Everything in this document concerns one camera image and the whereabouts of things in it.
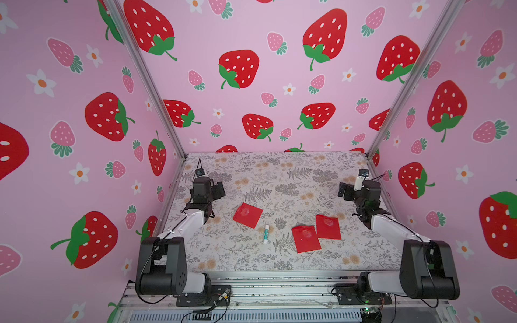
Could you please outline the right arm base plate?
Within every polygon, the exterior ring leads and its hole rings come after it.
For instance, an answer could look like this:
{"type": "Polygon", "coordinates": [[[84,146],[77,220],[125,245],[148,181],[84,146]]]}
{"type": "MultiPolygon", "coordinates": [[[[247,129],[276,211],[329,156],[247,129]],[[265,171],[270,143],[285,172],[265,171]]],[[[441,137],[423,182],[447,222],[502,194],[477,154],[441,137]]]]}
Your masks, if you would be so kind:
{"type": "Polygon", "coordinates": [[[393,303],[389,294],[372,292],[357,284],[336,284],[331,289],[331,294],[343,306],[382,306],[393,303]]]}

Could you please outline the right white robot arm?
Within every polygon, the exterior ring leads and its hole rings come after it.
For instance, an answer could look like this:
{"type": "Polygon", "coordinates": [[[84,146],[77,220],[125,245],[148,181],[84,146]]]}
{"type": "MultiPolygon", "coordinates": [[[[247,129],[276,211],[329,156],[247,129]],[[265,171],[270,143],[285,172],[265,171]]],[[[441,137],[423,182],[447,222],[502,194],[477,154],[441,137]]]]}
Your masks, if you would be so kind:
{"type": "Polygon", "coordinates": [[[354,216],[402,252],[397,272],[363,272],[355,285],[343,289],[358,301],[367,296],[393,294],[417,300],[456,300],[460,296],[452,250],[441,240],[422,236],[380,207],[381,187],[375,180],[357,177],[341,182],[338,196],[355,205],[354,216]]]}

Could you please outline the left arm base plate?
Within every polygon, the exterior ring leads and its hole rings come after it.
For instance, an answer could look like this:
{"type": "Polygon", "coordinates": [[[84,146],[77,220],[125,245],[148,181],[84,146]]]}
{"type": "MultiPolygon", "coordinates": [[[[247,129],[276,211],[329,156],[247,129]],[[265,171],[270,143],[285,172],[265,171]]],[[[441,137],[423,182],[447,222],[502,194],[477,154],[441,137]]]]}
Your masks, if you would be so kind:
{"type": "Polygon", "coordinates": [[[231,285],[212,285],[201,293],[183,293],[176,300],[177,307],[226,306],[232,295],[231,285]]]}

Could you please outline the white green glue stick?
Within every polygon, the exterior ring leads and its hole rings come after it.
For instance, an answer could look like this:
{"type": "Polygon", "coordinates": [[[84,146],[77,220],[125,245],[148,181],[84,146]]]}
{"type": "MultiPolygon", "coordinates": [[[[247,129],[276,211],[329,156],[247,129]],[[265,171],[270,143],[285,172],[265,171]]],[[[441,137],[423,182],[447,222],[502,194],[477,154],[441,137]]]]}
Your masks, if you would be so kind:
{"type": "Polygon", "coordinates": [[[268,244],[269,242],[269,234],[270,234],[270,225],[265,225],[264,233],[263,233],[263,243],[268,244]]]}

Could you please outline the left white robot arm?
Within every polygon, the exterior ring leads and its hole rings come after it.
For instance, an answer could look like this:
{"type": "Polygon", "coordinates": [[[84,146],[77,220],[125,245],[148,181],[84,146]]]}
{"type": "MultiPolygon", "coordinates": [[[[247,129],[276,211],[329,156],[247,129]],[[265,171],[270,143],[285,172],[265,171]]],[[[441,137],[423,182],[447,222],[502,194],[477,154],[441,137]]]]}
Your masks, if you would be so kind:
{"type": "Polygon", "coordinates": [[[212,302],[211,279],[187,268],[186,242],[214,216],[213,202],[226,196],[222,182],[207,176],[193,180],[191,199],[182,210],[183,218],[167,232],[145,238],[140,244],[135,292],[145,296],[177,297],[177,306],[205,306],[212,302]]]}

